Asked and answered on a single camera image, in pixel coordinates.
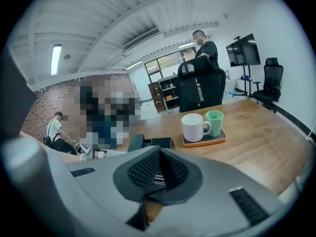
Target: wooden table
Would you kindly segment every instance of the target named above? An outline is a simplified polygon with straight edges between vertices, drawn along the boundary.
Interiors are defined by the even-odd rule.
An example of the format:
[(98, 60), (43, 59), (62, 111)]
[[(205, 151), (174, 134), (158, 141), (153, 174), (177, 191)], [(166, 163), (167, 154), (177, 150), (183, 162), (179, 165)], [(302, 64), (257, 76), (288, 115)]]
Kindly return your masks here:
[[(226, 142), (184, 148), (181, 118), (199, 113), (205, 119), (209, 110), (225, 114)], [(144, 134), (145, 139), (172, 137), (176, 150), (228, 163), (277, 196), (300, 174), (312, 151), (311, 144), (291, 125), (250, 100), (140, 120), (133, 131), (136, 133)], [(118, 150), (126, 151), (128, 145), (129, 139)]]

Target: wooden cabinet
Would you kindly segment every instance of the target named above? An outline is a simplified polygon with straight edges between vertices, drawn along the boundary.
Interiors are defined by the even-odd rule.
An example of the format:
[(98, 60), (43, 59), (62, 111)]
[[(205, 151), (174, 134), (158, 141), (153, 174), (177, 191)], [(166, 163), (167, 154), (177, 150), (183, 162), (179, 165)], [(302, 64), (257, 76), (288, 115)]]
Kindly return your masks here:
[(165, 102), (167, 111), (179, 107), (179, 97), (176, 91), (177, 78), (178, 75), (172, 75), (158, 80), (160, 88), (162, 90), (162, 99)]
[(165, 111), (161, 91), (158, 85), (158, 82), (152, 82), (148, 85), (150, 94), (152, 95), (152, 99), (154, 102), (154, 105), (157, 109), (157, 112), (163, 112)]

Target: white mug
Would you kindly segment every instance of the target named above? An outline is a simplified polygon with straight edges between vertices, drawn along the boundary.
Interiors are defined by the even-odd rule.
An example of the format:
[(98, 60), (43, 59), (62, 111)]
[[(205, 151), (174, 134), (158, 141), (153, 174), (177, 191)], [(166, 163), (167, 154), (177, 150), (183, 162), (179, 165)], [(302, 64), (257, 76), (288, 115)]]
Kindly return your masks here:
[[(190, 142), (200, 141), (204, 135), (210, 133), (212, 125), (208, 121), (203, 122), (203, 117), (197, 113), (186, 114), (181, 118), (183, 136)], [(208, 131), (204, 132), (203, 125), (208, 126)]]

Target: orange tray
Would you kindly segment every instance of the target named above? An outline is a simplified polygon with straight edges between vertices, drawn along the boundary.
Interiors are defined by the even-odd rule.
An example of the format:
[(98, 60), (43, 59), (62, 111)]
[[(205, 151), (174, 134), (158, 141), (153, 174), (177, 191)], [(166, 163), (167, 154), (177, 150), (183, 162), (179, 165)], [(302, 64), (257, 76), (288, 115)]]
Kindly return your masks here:
[(226, 141), (226, 134), (223, 130), (221, 130), (220, 135), (216, 137), (204, 135), (203, 138), (198, 142), (187, 141), (182, 134), (182, 143), (185, 148), (213, 145), (213, 144), (222, 143), (225, 141)]

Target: mug handle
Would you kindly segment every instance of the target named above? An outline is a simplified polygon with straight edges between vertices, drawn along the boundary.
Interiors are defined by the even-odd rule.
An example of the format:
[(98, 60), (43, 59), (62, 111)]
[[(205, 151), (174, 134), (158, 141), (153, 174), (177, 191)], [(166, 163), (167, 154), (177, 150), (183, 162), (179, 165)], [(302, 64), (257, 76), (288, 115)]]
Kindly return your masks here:
[(209, 129), (207, 130), (207, 132), (203, 132), (203, 135), (207, 135), (207, 134), (209, 134), (210, 131), (212, 130), (212, 125), (211, 125), (211, 123), (208, 122), (208, 121), (204, 121), (204, 122), (203, 122), (203, 125), (204, 125), (204, 124), (206, 124), (206, 125), (209, 127)]

